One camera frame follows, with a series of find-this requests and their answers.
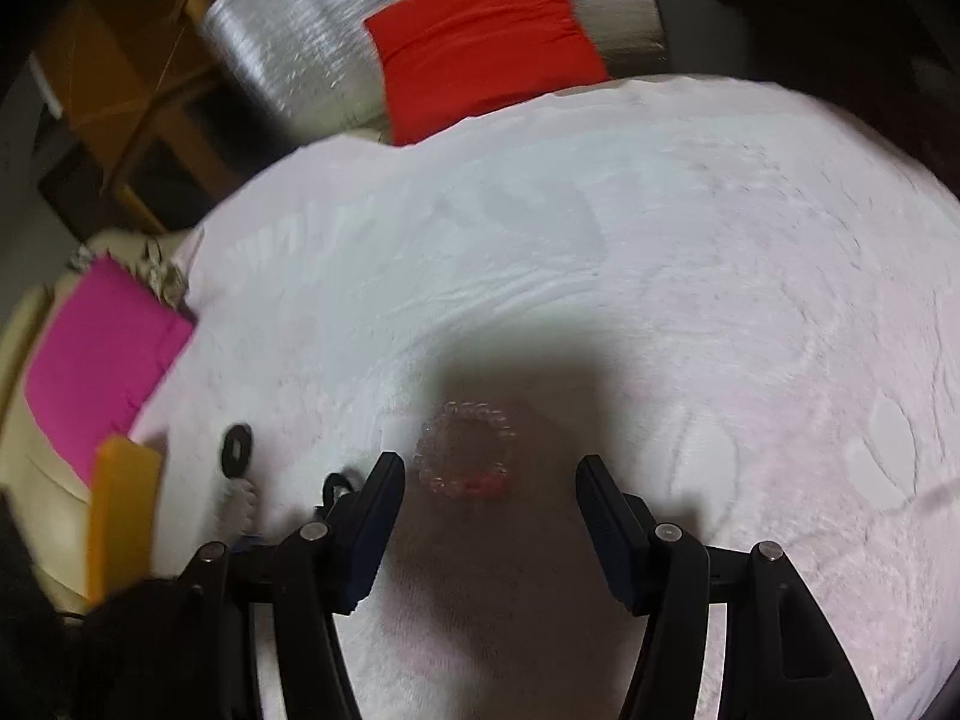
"metal screw head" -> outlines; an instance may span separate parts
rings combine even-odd
[[[757,544],[757,550],[760,551],[760,555],[766,557],[767,560],[771,560],[771,562],[784,556],[784,548],[776,541],[760,541],[760,544]]]
[[[227,544],[222,543],[222,541],[210,541],[200,547],[200,552],[197,555],[203,562],[213,562],[218,557],[222,557],[224,552],[227,552]]]
[[[672,522],[661,522],[654,533],[661,541],[679,541],[680,537],[683,536],[680,526],[674,525]]]
[[[330,532],[325,522],[308,522],[301,528],[301,538],[304,541],[318,541]]]

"beige cushion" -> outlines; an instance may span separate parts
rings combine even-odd
[[[23,361],[27,359],[52,302],[53,293],[46,287],[27,290],[0,335],[0,415],[7,412]]]
[[[158,238],[163,255],[170,256],[185,236]],[[88,245],[131,264],[141,257],[147,240],[136,233],[109,231]],[[72,611],[82,610],[85,603],[89,490],[37,428],[23,397],[23,372],[44,329],[79,281],[77,274],[65,272],[52,293],[31,290],[0,335],[0,406],[6,405],[0,421],[0,485],[10,492],[17,525],[37,564],[37,579],[55,605]]]

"pink sponge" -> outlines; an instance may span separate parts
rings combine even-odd
[[[127,435],[192,333],[109,257],[83,276],[34,357],[26,397],[37,426],[85,484],[97,447]]]

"red pillow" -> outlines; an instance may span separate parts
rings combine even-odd
[[[570,0],[401,0],[364,24],[383,65],[397,146],[609,78]]]

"white fluffy blanket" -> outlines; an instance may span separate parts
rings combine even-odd
[[[155,567],[205,537],[230,423],[285,533],[328,472],[409,460],[443,401],[486,399],[520,433],[512,495],[411,480],[338,623],[368,720],[616,716],[643,624],[574,504],[587,452],[705,543],[783,544],[877,718],[917,717],[960,656],[955,206],[822,103],[724,80],[304,148],[181,250],[200,323],[133,433],[168,449]]]

